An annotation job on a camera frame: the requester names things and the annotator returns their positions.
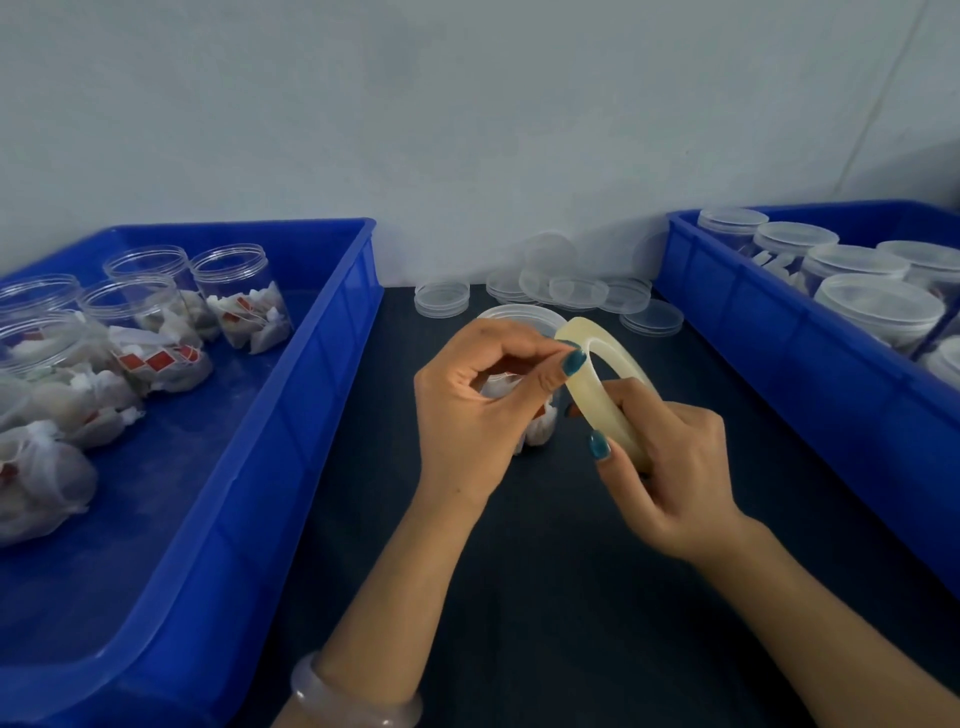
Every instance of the adhesive tape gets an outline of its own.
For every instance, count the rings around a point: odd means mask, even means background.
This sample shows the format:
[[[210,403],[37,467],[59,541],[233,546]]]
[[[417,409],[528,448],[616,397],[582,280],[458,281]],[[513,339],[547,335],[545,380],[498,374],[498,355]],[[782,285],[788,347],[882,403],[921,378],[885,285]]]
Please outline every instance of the adhesive tape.
[[[566,381],[566,388],[593,429],[598,429],[626,450],[634,466],[641,473],[650,472],[650,458],[640,444],[634,428],[600,383],[589,355],[595,353],[606,361],[621,378],[633,377],[657,391],[630,353],[604,328],[592,321],[577,317],[570,319],[554,334],[556,339],[571,341],[586,354],[587,361],[580,371]]]

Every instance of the table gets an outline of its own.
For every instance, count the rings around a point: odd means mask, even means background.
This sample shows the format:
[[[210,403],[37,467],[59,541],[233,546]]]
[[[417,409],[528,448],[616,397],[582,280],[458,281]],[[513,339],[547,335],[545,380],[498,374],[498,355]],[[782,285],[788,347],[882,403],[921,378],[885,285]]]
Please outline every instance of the table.
[[[270,724],[289,673],[324,643],[406,508],[419,474],[413,375],[496,305],[430,320],[388,289],[326,461],[248,697],[230,724]],[[960,692],[960,602],[689,325],[646,338],[587,314],[665,399],[727,426],[733,489],[796,558]],[[422,726],[810,726],[738,617],[687,565],[623,524],[589,427],[563,420],[514,459],[453,575],[420,691]]]

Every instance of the green nail polish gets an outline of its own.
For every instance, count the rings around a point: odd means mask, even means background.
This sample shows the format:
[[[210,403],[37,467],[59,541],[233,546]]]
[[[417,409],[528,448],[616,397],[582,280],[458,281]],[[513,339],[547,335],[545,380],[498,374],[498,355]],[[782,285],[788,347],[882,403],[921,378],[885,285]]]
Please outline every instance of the green nail polish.
[[[573,376],[580,371],[585,361],[587,361],[587,354],[582,349],[576,349],[564,357],[561,368],[565,375]]]
[[[593,455],[594,460],[603,460],[610,455],[610,443],[598,429],[590,433],[590,454]]]

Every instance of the person's right hand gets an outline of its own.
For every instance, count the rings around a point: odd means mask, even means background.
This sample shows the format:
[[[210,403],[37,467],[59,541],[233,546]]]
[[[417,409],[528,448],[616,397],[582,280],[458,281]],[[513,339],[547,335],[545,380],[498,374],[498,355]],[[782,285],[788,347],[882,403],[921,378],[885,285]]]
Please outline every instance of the person's right hand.
[[[653,461],[640,480],[622,447],[598,430],[590,435],[597,471],[627,525],[657,550],[704,568],[743,543],[747,524],[733,502],[727,439],[715,412],[665,402],[637,379],[604,388]],[[576,407],[570,415],[578,414]]]

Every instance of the person's left hand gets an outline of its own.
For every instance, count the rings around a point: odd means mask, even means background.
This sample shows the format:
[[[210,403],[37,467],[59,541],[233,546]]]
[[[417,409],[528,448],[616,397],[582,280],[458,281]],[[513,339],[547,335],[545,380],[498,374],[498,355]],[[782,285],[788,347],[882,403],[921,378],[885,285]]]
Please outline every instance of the person's left hand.
[[[523,430],[587,355],[513,321],[476,319],[414,377],[420,486],[429,498],[465,497],[481,508],[503,479]],[[506,397],[480,388],[491,375],[526,375]]]

